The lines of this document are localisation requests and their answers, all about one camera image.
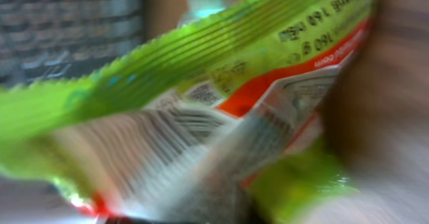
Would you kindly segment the Haribo gummy candy bag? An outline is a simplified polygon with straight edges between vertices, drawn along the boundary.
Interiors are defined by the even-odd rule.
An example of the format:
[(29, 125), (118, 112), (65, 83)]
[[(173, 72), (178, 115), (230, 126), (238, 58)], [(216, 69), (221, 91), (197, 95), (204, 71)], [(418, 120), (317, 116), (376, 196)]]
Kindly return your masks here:
[(352, 191), (320, 103), (374, 0), (241, 0), (76, 80), (1, 91), (1, 176), (77, 211), (156, 223), (297, 223)]

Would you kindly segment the teal wet wipes pack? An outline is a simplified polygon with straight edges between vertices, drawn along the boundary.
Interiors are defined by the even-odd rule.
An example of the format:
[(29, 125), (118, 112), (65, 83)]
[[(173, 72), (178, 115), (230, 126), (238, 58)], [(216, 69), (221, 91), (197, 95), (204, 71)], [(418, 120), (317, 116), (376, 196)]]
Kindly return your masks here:
[(178, 27), (216, 14), (228, 7), (227, 0), (186, 0), (188, 11), (180, 18)]

